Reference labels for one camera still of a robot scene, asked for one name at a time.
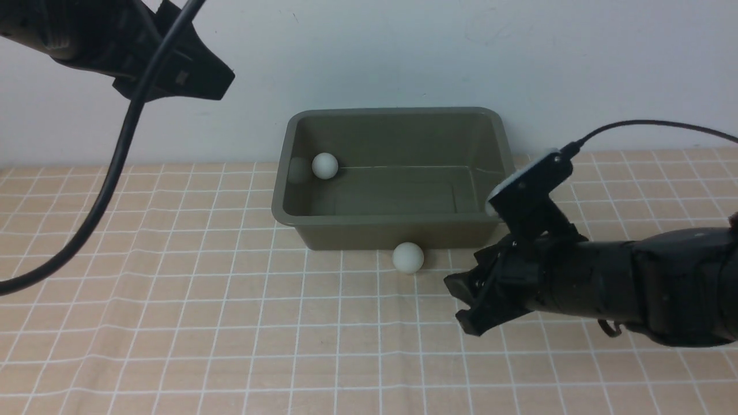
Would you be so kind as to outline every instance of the white grid line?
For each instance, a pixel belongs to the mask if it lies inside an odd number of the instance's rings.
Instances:
[[[275,221],[274,227],[272,228],[272,245],[271,245],[272,249],[275,247],[276,238],[277,238],[277,222]],[[252,356],[256,355],[256,350],[259,344],[259,331],[261,330],[261,321],[263,320],[263,317],[264,317],[264,301],[263,300],[264,298],[266,298],[266,287],[267,285],[269,285],[269,272],[271,271],[271,268],[272,268],[272,252],[269,252],[269,260],[266,263],[266,275],[264,277],[264,288],[261,293],[262,301],[261,301],[261,305],[259,309],[259,321],[256,327],[256,338],[254,339],[254,349],[252,350],[252,353],[251,353]],[[249,392],[251,391],[251,379],[254,374],[254,361],[255,361],[254,359],[251,359],[251,361],[249,362],[249,377],[246,380],[246,396],[244,397],[243,415],[246,415],[246,409],[248,408],[248,404],[249,404]]]
[[[579,204],[579,199],[576,195],[576,192],[574,189],[571,189],[571,193],[574,195],[574,201],[576,203],[577,208],[579,209],[579,214],[582,215],[582,218],[584,218],[584,211],[582,210],[582,206]],[[590,226],[587,222],[584,222],[584,227],[587,229],[587,234],[592,236],[592,230],[590,229]],[[615,410],[613,409],[613,404],[610,401],[610,392],[607,391],[607,387],[604,384],[604,377],[602,376],[602,370],[599,366],[599,361],[597,360],[597,357],[595,355],[595,349],[592,344],[592,340],[590,339],[589,331],[587,330],[587,325],[585,324],[585,319],[582,318],[582,329],[584,330],[584,335],[587,337],[587,344],[590,347],[590,353],[592,354],[592,360],[594,360],[595,363],[595,369],[597,369],[597,376],[600,379],[600,383],[602,384],[602,392],[604,393],[605,401],[607,402],[607,408],[610,410],[610,415],[615,415]]]
[[[156,187],[159,184],[159,179],[157,179],[156,184],[154,187]],[[154,200],[153,197],[149,199],[149,205]],[[162,258],[159,260],[159,264],[156,266],[156,270],[158,273],[159,268],[162,266],[162,261],[164,259],[164,256],[162,255]],[[154,291],[154,281],[151,282],[151,286],[148,289],[148,293],[146,294],[146,300],[147,302],[144,303],[143,309],[141,310],[141,316],[139,317],[139,320],[136,324],[136,329],[134,331],[134,336],[131,338],[131,345],[128,347],[128,351],[125,353],[125,359],[123,360],[123,366],[120,368],[120,373],[118,374],[118,379],[115,383],[115,391],[118,392],[120,390],[120,382],[123,380],[123,374],[125,373],[125,368],[128,365],[128,362],[131,361],[131,353],[136,345],[138,334],[141,332],[141,322],[143,322],[143,318],[146,315],[146,309],[148,308],[148,300],[151,299],[151,293]],[[117,395],[113,395],[110,406],[108,407],[108,415],[113,411],[113,407],[115,406],[115,398]]]
[[[632,174],[632,171],[631,171],[631,169],[630,169],[630,167],[628,166],[627,163],[626,163],[626,166],[628,167],[628,171]],[[601,174],[601,172],[599,170],[599,167],[597,167],[597,164],[595,164],[595,168],[597,169],[597,174],[600,176],[600,178],[602,178],[602,174]],[[664,172],[663,169],[661,170],[661,173],[663,174],[664,177],[666,177],[666,172]],[[612,199],[612,196],[610,195],[610,190],[607,189],[607,186],[605,186],[604,188],[605,188],[605,192],[607,193],[607,197],[610,198],[610,199]],[[615,208],[615,204],[614,203],[613,203],[613,210],[615,211],[615,215],[617,216],[618,221],[620,222],[620,226],[623,229],[623,232],[624,232],[624,235],[625,235],[626,239],[628,239],[629,238],[628,237],[628,229],[625,227],[625,224],[623,223],[622,218],[620,217],[620,213],[618,212],[618,209]],[[647,381],[648,380],[648,374],[646,373],[646,367],[644,366],[643,362],[641,361],[640,354],[638,353],[637,350],[635,350],[635,343],[633,343],[632,335],[631,335],[630,332],[628,332],[628,337],[629,337],[631,343],[633,344],[633,351],[635,352],[635,357],[638,360],[638,364],[641,366],[641,370],[644,373],[644,378]],[[658,401],[656,400],[656,395],[654,394],[653,387],[651,386],[650,383],[648,383],[648,389],[649,389],[649,393],[651,395],[651,399],[653,401],[653,405],[656,408],[656,411],[657,411],[658,415],[661,415],[661,409],[658,406]]]
[[[447,250],[446,254],[449,257],[449,267],[453,268],[454,264],[453,264],[453,258],[451,255],[451,250]],[[456,309],[460,309],[462,307],[461,302],[457,298],[454,298],[454,303],[456,304]],[[464,332],[461,329],[460,324],[457,325],[457,329],[459,332],[459,342],[460,342],[459,344],[461,344],[461,358],[463,359],[463,370],[464,370],[464,375],[466,376],[466,398],[469,401],[469,414],[475,415],[474,400],[472,399],[472,388],[471,386],[469,386],[472,384],[472,382],[469,380],[469,364],[466,361],[466,347],[464,345]]]
[[[339,268],[341,269],[338,277],[338,327],[336,328],[336,378],[334,379],[334,390],[333,390],[333,415],[338,415],[338,378],[340,368],[340,354],[341,354],[341,303],[343,302],[343,256],[344,252],[341,251],[341,263]]]
[[[664,381],[657,381],[652,382],[653,385],[723,385],[726,383],[735,383],[735,380],[732,379],[717,379],[717,380],[664,380]],[[611,386],[632,386],[632,385],[646,385],[647,382],[644,382],[642,380],[635,380],[635,381],[628,381],[628,382],[608,382],[607,385]],[[510,388],[513,386],[510,383],[481,383],[481,384],[472,384],[470,385],[472,388]],[[517,388],[546,388],[546,387],[554,387],[554,386],[560,386],[561,388],[575,388],[579,386],[599,386],[599,382],[593,382],[593,383],[587,383],[587,382],[566,382],[566,383],[519,383],[514,385]],[[391,389],[449,389],[449,388],[459,388],[459,389],[465,389],[466,384],[449,384],[449,385],[426,385],[426,386],[419,386],[419,385],[392,385],[392,386],[384,386],[382,387],[382,390],[391,390]],[[377,386],[342,386],[340,388],[341,391],[379,391],[379,387]],[[201,393],[201,389],[172,389],[172,390],[166,390],[166,391],[99,391],[89,388],[69,388],[64,389],[62,391],[53,391],[53,392],[41,392],[38,394],[18,394],[18,393],[11,393],[11,394],[3,394],[3,397],[49,397],[49,396],[55,396],[55,395],[61,395],[61,394],[67,394],[73,391],[86,391],[93,394],[99,394],[103,396],[108,395],[141,395],[141,394],[160,394],[160,395],[172,395],[172,394],[199,394]],[[253,389],[250,392],[290,392],[290,391],[296,391],[296,392],[302,392],[302,391],[335,391],[334,388],[328,388],[328,387],[318,387],[318,388],[259,388],[259,389]],[[208,389],[208,393],[244,393],[244,389]]]
[[[193,172],[191,171],[190,172],[189,179],[187,179],[187,186],[189,186],[190,180],[192,180],[192,176],[193,176]],[[210,220],[211,220],[212,217],[213,217],[212,214],[210,214],[208,216],[208,218],[207,218],[207,223],[208,224],[210,223]],[[197,268],[197,262],[199,261],[199,259],[200,259],[200,255],[198,255],[198,257],[197,257],[197,259],[195,261],[195,267],[194,267],[194,269]],[[164,261],[164,256],[162,255],[161,261],[159,262],[159,268],[161,268],[163,261]],[[195,279],[194,277],[190,277],[190,282],[187,285],[187,294],[185,295],[185,298],[187,298],[187,297],[190,296],[190,290],[192,289],[192,282],[194,281],[194,279]],[[162,376],[159,378],[159,393],[156,394],[156,399],[154,400],[154,406],[151,408],[152,415],[156,413],[156,407],[159,404],[159,399],[161,398],[161,391],[162,391],[162,389],[164,387],[164,380],[166,379],[166,376],[167,376],[167,369],[169,368],[169,362],[170,362],[170,359],[172,358],[172,353],[174,352],[174,346],[176,346],[176,344],[177,344],[177,340],[178,340],[177,337],[179,336],[179,327],[182,326],[182,318],[184,316],[185,316],[185,305],[182,304],[182,309],[179,311],[179,318],[177,320],[177,326],[176,326],[176,329],[174,330],[174,337],[172,339],[172,344],[169,347],[169,353],[167,355],[167,360],[165,361],[164,368],[162,369]]]
[[[295,332],[294,336],[294,358],[292,359],[292,379],[290,379],[289,384],[289,403],[287,404],[287,413],[292,413],[292,397],[294,395],[294,379],[295,375],[297,374],[297,351],[300,346],[300,327],[302,326],[303,322],[303,299],[305,298],[305,270],[308,268],[308,248],[305,249],[305,260],[303,262],[303,276],[300,279],[300,308],[297,312],[297,330]]]
[[[118,183],[119,183],[119,185],[121,185],[121,184],[122,184],[122,187],[125,187],[125,184],[126,184],[127,180],[128,180],[128,178],[126,177],[124,181],[122,181],[122,182],[121,182],[121,181],[119,180],[119,181],[118,181]],[[113,207],[113,209],[112,209],[112,212],[115,212],[116,208],[117,208],[117,201],[116,201],[116,205],[115,205],[115,206]],[[103,229],[107,229],[107,228],[108,228],[108,226],[110,225],[110,223],[111,223],[111,221],[109,221],[109,220],[108,220],[108,221],[107,221],[107,222],[105,223],[105,227],[104,227]],[[100,237],[100,240],[99,240],[99,241],[97,242],[97,247],[95,248],[95,251],[96,251],[96,252],[97,252],[98,250],[100,250],[100,246],[102,246],[102,244],[103,244],[103,237]],[[90,263],[89,263],[89,264],[87,265],[87,271],[85,271],[85,275],[89,274],[89,270],[90,270],[90,267],[92,267],[92,260],[91,260],[91,261],[90,261]],[[121,272],[121,273],[119,273],[119,275],[117,276],[117,279],[116,279],[116,281],[115,281],[115,285],[114,285],[114,288],[113,288],[113,292],[115,292],[115,289],[116,289],[116,288],[118,288],[118,284],[120,284],[120,281],[121,281],[121,277],[122,277],[122,276],[123,276],[123,273],[122,273],[122,272]],[[76,300],[76,299],[77,299],[77,297],[79,296],[79,294],[80,294],[80,291],[81,291],[81,290],[82,290],[82,284],[80,284],[80,286],[79,286],[79,287],[77,288],[77,294],[75,295],[75,300]],[[98,324],[100,324],[100,322],[102,322],[102,321],[103,321],[104,317],[106,316],[106,314],[107,314],[107,312],[108,312],[108,310],[109,310],[109,306],[110,306],[110,304],[111,304],[111,303],[112,303],[112,301],[111,301],[111,302],[108,302],[108,303],[107,303],[107,304],[106,304],[106,305],[105,305],[105,306],[103,307],[103,313],[102,313],[102,314],[100,315],[100,319],[98,320]],[[70,314],[71,312],[72,312],[72,307],[69,307],[69,310],[67,310],[67,313],[66,313],[66,317],[64,318],[64,323],[62,323],[62,325],[61,325],[62,327],[64,327],[64,326],[66,325],[66,319],[68,319],[68,318],[69,318],[69,314]],[[89,354],[89,353],[90,353],[90,352],[92,351],[92,348],[94,347],[94,345],[95,345],[95,341],[96,341],[96,339],[97,339],[97,335],[98,335],[99,333],[100,333],[100,332],[95,332],[95,333],[94,333],[94,335],[92,336],[92,341],[90,342],[90,344],[89,344],[89,347],[88,347],[88,349],[87,349],[87,354]],[[77,377],[79,376],[80,372],[82,371],[82,367],[83,367],[83,366],[84,366],[84,362],[80,363],[79,367],[78,367],[78,368],[77,368],[77,370],[75,371],[75,375],[74,375],[74,376],[72,377],[72,383],[70,384],[70,385],[72,385],[72,387],[74,387],[74,386],[75,386],[75,383],[77,382]],[[67,392],[67,394],[66,394],[66,395],[64,396],[64,401],[62,402],[62,404],[61,404],[61,407],[59,408],[59,413],[61,413],[61,411],[63,411],[63,410],[64,410],[64,407],[66,407],[66,403],[67,403],[67,402],[69,401],[69,395],[71,395],[71,391],[72,391],[72,390],[70,389],[70,390],[69,390],[69,391]]]
[[[413,274],[413,282],[415,283],[415,318],[417,319],[417,322],[420,323],[420,299],[417,296],[418,292],[418,273],[416,272]],[[423,359],[423,331],[420,328],[420,325],[418,325],[418,354],[420,355],[420,379],[421,379],[421,386],[423,391],[423,414],[428,415],[428,397],[425,393],[425,362]]]

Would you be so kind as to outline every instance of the grid tablecloth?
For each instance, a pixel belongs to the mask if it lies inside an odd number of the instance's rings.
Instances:
[[[518,157],[520,167],[529,160]],[[725,226],[738,150],[581,154],[553,193],[594,240]],[[609,339],[534,313],[462,335],[442,278],[384,251],[312,252],[269,206],[274,163],[126,170],[83,252],[0,298],[0,413],[735,414],[738,349]],[[102,168],[0,172],[0,275],[65,243]],[[493,240],[505,230],[500,228]]]

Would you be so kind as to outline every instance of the ping pong ball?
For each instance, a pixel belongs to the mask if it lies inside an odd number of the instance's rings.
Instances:
[[[395,268],[405,274],[414,274],[423,267],[425,257],[423,250],[412,242],[404,242],[397,245],[392,253],[392,263]]]
[[[313,159],[313,173],[319,179],[330,179],[338,173],[338,160],[330,153],[318,154]]]

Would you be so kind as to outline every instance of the ball in tray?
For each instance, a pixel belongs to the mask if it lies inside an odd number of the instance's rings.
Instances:
[[[338,160],[330,153],[320,153],[313,159],[313,173],[319,179],[328,180],[338,173]]]

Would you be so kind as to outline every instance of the black cable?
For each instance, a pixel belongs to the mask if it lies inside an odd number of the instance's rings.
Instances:
[[[696,126],[694,124],[678,123],[676,121],[663,121],[663,120],[625,120],[625,121],[618,121],[617,123],[607,124],[605,126],[602,126],[590,132],[589,134],[585,135],[583,138],[565,145],[561,149],[561,153],[567,156],[569,159],[571,159],[579,153],[579,150],[582,149],[582,146],[587,141],[591,140],[592,137],[595,137],[596,135],[600,133],[604,133],[607,130],[612,130],[613,128],[625,127],[625,126],[675,127],[675,128],[685,129],[685,130],[698,131],[704,134],[714,135],[715,137],[720,137],[727,141],[731,141],[733,143],[738,144],[738,137],[734,135],[730,135],[722,131],[714,130],[712,128]]]
[[[8,295],[14,292],[21,291],[37,284],[44,279],[50,277],[54,272],[57,272],[61,267],[66,265],[75,255],[82,249],[84,244],[87,242],[89,237],[94,232],[100,220],[103,218],[103,214],[108,208],[108,204],[115,193],[115,188],[118,185],[120,174],[123,172],[123,166],[125,164],[125,158],[128,156],[128,150],[131,148],[131,141],[133,141],[134,132],[138,125],[139,119],[141,118],[141,112],[144,105],[146,104],[146,98],[148,97],[151,87],[156,82],[156,78],[159,76],[164,63],[171,55],[172,51],[179,40],[179,36],[187,29],[187,26],[192,23],[195,19],[200,8],[206,0],[188,0],[186,5],[182,8],[179,16],[172,24],[171,28],[164,37],[164,40],[156,49],[151,60],[148,62],[146,69],[141,76],[133,95],[131,96],[131,103],[128,106],[128,112],[125,114],[123,126],[120,129],[120,135],[118,136],[118,143],[113,153],[113,158],[108,168],[108,173],[105,176],[105,181],[100,189],[100,193],[97,195],[97,199],[92,205],[92,209],[85,218],[80,228],[77,230],[72,239],[62,248],[56,255],[51,257],[46,263],[42,264],[35,270],[27,272],[23,275],[11,278],[6,281],[0,281],[0,295]]]

